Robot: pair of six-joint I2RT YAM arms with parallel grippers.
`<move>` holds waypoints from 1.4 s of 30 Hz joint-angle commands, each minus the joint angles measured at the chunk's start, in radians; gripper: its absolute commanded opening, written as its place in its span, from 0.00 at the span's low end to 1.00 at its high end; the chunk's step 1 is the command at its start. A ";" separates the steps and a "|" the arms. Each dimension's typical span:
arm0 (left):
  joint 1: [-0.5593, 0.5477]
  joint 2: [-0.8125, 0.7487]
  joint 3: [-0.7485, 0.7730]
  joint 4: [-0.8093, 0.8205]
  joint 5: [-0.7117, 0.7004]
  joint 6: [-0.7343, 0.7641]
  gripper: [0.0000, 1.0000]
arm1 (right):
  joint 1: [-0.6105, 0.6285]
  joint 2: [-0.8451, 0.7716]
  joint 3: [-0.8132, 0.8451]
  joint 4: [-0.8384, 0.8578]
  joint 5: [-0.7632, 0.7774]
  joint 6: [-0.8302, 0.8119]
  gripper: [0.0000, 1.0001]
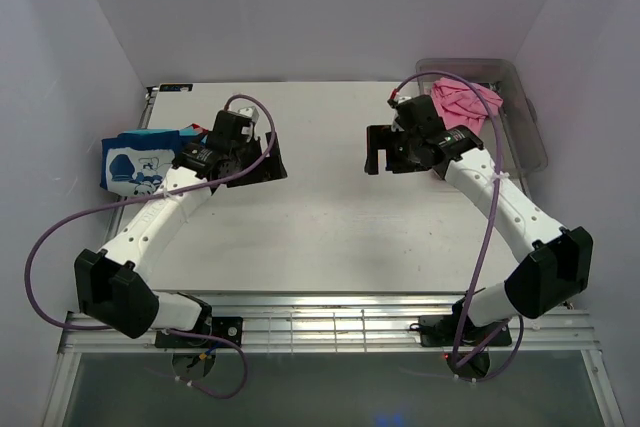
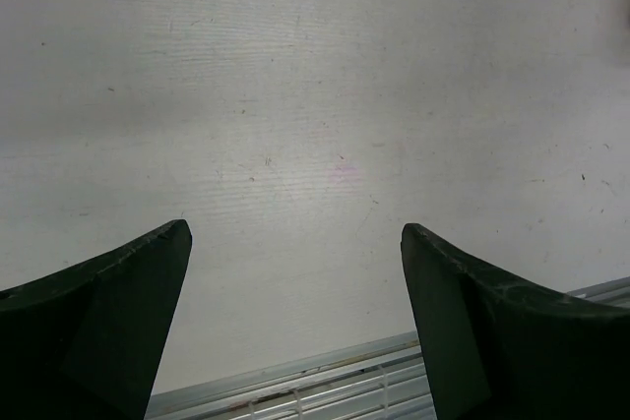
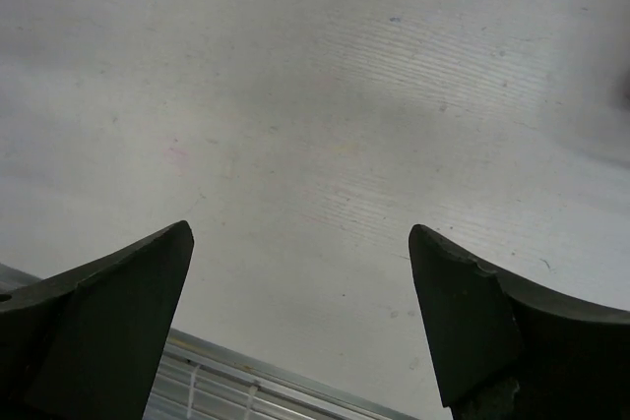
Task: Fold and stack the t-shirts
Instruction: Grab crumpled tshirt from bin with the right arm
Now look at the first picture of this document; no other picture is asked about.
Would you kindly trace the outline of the pink t shirt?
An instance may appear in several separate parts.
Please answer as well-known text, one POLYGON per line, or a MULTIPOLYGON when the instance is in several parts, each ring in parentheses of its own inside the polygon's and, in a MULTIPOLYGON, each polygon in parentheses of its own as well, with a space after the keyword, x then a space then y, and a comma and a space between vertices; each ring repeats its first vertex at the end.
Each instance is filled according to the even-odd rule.
POLYGON ((476 136, 488 114, 476 94, 464 83, 441 78, 433 83, 430 96, 447 129, 465 126, 476 136))

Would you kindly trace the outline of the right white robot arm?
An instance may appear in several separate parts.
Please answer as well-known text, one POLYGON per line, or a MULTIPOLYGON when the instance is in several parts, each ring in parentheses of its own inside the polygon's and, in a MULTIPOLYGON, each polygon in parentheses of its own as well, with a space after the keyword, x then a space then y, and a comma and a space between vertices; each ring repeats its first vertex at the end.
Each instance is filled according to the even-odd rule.
POLYGON ((366 129, 364 170, 376 175, 379 155, 394 174, 434 171, 491 222, 518 265, 502 282, 461 299, 427 333, 474 344, 515 316, 536 319, 588 286, 593 238, 545 214, 496 164, 468 127, 448 128, 427 95, 392 105, 390 125, 366 129))

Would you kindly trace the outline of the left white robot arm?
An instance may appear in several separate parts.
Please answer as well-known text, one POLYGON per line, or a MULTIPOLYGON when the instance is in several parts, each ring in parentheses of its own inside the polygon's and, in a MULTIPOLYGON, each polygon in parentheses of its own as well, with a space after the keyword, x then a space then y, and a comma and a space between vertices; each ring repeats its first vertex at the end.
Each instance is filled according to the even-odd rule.
POLYGON ((256 133, 259 113, 224 108, 213 128, 186 144, 159 186, 126 227, 99 251, 83 250, 74 263, 83 314, 138 338, 149 330, 177 330, 190 346, 212 334, 211 308, 183 293, 153 290, 148 281, 167 245, 219 186, 228 188, 284 179, 273 131, 256 133))

